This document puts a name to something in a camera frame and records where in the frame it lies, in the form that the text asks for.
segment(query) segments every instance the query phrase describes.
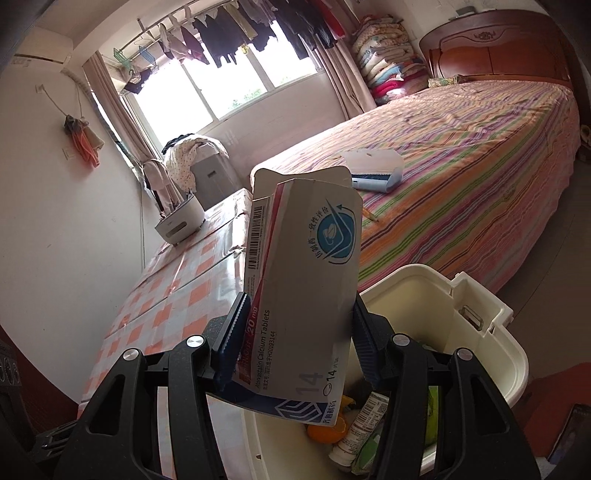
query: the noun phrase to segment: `tiled floor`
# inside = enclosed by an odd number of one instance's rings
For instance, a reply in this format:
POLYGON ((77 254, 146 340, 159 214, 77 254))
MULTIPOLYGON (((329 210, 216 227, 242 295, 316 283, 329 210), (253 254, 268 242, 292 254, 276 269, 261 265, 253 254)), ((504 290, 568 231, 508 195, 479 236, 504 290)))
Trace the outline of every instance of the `tiled floor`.
POLYGON ((498 296, 515 312, 509 330, 534 378, 591 362, 591 164, 575 162, 556 213, 498 296))

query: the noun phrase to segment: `air conditioner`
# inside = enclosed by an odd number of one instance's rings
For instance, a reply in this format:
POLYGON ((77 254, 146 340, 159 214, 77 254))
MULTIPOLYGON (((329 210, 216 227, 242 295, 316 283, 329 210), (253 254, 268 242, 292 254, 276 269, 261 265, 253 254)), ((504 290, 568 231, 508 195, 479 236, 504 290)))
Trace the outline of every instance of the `air conditioner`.
POLYGON ((70 61, 73 50, 71 38, 33 27, 18 47, 10 65, 59 72, 70 61))

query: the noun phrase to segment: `green package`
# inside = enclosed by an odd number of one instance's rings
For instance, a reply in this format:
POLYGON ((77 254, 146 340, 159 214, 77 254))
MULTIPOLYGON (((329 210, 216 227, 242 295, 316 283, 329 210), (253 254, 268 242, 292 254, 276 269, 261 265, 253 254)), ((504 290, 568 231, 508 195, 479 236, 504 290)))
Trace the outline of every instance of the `green package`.
MULTIPOLYGON (((427 400, 427 428, 425 431, 425 447, 431 446, 437 441, 437 424, 439 422, 439 388, 429 387, 427 400)), ((378 444, 384 428, 381 422, 365 442, 357 458, 351 465, 351 473, 355 475, 366 475, 371 471, 374 464, 375 454, 378 451, 378 444)))

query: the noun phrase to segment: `clothes rail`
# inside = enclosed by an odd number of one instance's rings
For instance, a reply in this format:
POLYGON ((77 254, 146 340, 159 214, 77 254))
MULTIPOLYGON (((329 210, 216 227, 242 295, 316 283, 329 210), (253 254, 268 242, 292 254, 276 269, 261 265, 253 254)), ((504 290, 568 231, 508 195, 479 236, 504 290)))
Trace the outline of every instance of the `clothes rail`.
MULTIPOLYGON (((187 5, 188 7, 190 7, 191 5, 193 5, 193 4, 196 4, 196 3, 198 3, 199 1, 201 1, 201 0, 191 0, 191 1, 187 2, 186 4, 183 4, 181 7, 177 8, 176 10, 173 10, 173 11, 171 11, 169 14, 165 15, 164 17, 162 17, 162 18, 160 18, 160 19, 156 20, 156 22, 154 22, 153 24, 151 24, 149 27, 145 27, 145 28, 144 28, 144 26, 142 25, 142 22, 141 22, 141 20, 140 20, 140 19, 138 19, 138 24, 139 24, 140 28, 142 29, 141 33, 140 33, 140 34, 138 34, 138 35, 136 35, 136 36, 135 36, 134 38, 132 38, 132 39, 131 39, 129 42, 127 42, 125 45, 123 45, 123 47, 121 47, 121 48, 119 49, 119 51, 123 51, 123 50, 125 50, 127 47, 129 47, 131 44, 133 44, 133 43, 134 43, 134 42, 135 42, 135 41, 136 41, 138 38, 141 38, 141 36, 142 36, 142 35, 144 35, 144 34, 145 34, 145 33, 146 33, 148 30, 150 30, 151 28, 154 28, 154 27, 156 27, 156 26, 157 26, 157 25, 158 25, 160 22, 162 22, 162 21, 166 20, 166 19, 167 19, 167 18, 168 18, 170 15, 174 15, 176 12, 180 12, 181 10, 183 10, 183 9, 184 9, 184 7, 185 7, 185 5, 187 5)), ((202 12, 206 12, 206 11, 208 11, 208 10, 213 10, 214 8, 221 7, 223 4, 230 3, 230 1, 231 1, 231 0, 222 0, 222 1, 220 1, 220 2, 217 2, 217 3, 213 4, 213 5, 212 5, 212 6, 210 6, 210 7, 207 7, 205 10, 199 11, 199 12, 197 12, 197 13, 195 13, 195 14, 193 14, 192 12, 191 12, 191 13, 192 13, 193 15, 195 15, 195 16, 196 16, 196 15, 200 15, 202 12)), ((186 22, 185 22, 185 21, 179 21, 178 23, 179 23, 180 25, 183 25, 183 24, 185 24, 186 22)), ((160 39, 160 35, 158 35, 158 36, 156 37, 156 39, 155 39, 155 40, 153 40, 153 41, 151 41, 150 43, 148 43, 147 45, 145 45, 145 46, 144 46, 144 48, 150 48, 152 45, 154 45, 155 43, 157 43, 159 39, 160 39)), ((134 58, 136 58, 136 57, 138 57, 138 56, 139 56, 139 52, 136 52, 136 53, 134 53, 134 54, 133 54, 133 55, 132 55, 132 56, 131 56, 129 59, 130 59, 130 60, 133 60, 134 58)))

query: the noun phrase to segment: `window frame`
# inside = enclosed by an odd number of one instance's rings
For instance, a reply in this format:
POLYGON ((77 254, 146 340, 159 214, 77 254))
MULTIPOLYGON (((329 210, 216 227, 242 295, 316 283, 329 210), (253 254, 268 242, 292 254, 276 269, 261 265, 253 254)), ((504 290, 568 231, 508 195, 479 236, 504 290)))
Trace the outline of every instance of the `window frame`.
MULTIPOLYGON (((276 87, 273 84, 273 82, 271 81, 271 79, 269 78, 269 76, 267 75, 265 69, 261 65, 261 62, 259 62, 256 55, 253 53, 251 47, 249 45, 246 45, 245 57, 250 62, 252 68, 255 70, 255 73, 258 75, 258 77, 260 78, 262 84, 264 85, 264 87, 266 88, 267 91, 260 94, 259 96, 255 97, 255 98, 253 98, 252 100, 249 100, 248 102, 243 103, 242 105, 236 107, 234 110, 231 110, 228 113, 226 113, 225 115, 222 115, 220 117, 218 117, 214 113, 212 107, 209 105, 207 99, 205 98, 205 95, 203 94, 201 89, 197 86, 197 84, 193 80, 193 77, 191 77, 191 74, 187 70, 187 67, 185 65, 183 65, 182 63, 180 63, 179 65, 180 65, 181 69, 183 70, 184 74, 187 76, 191 86, 195 89, 195 92, 197 93, 199 99, 203 103, 203 106, 207 110, 207 113, 212 118, 211 122, 209 122, 205 127, 203 127, 201 130, 197 131, 196 133, 206 135, 209 131, 213 130, 218 125, 221 125, 222 123, 224 123, 226 120, 228 120, 232 116, 234 116, 237 113, 243 111, 244 109, 252 106, 253 104, 283 90, 284 88, 290 87, 298 82, 302 82, 303 80, 306 80, 310 77, 313 77, 314 75, 317 75, 317 74, 323 72, 324 68, 322 67, 322 64, 320 63, 320 61, 316 57, 315 52, 310 51, 309 49, 307 49, 307 50, 308 50, 308 54, 310 56, 310 59, 312 60, 312 63, 314 64, 314 68, 316 69, 316 71, 314 73, 309 73, 304 76, 298 77, 296 79, 290 80, 289 82, 285 82, 285 83, 276 87)), ((160 140, 158 140, 158 137, 156 136, 154 130, 150 126, 150 122, 148 122, 148 119, 144 115, 135 96, 133 94, 125 95, 123 97, 123 99, 124 99, 124 102, 126 103, 127 107, 133 111, 134 116, 136 117, 136 120, 143 127, 148 138, 152 142, 152 145, 156 148, 156 150, 158 152, 160 152, 163 149, 163 145, 160 143, 160 140)))

